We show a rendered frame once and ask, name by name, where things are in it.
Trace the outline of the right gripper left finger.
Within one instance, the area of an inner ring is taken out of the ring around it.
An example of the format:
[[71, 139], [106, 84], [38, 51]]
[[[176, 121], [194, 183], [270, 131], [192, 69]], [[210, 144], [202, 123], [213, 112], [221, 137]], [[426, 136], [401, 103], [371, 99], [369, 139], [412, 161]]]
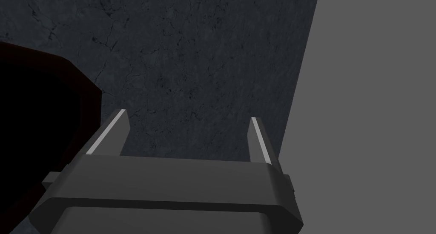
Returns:
[[130, 132], [127, 110], [116, 109], [85, 145], [85, 154], [119, 156]]

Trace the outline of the dark red bowl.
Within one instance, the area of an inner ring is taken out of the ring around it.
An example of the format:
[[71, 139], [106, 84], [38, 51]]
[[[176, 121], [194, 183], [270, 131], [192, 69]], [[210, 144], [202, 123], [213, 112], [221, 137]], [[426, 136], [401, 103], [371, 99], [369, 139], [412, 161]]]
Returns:
[[100, 127], [102, 92], [67, 59], [0, 42], [0, 234]]

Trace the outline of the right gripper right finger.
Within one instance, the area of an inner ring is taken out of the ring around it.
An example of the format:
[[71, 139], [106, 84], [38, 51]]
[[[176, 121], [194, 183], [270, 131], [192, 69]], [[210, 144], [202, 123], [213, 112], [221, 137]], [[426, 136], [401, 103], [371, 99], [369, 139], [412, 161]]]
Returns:
[[251, 117], [247, 131], [250, 162], [279, 165], [261, 118]]

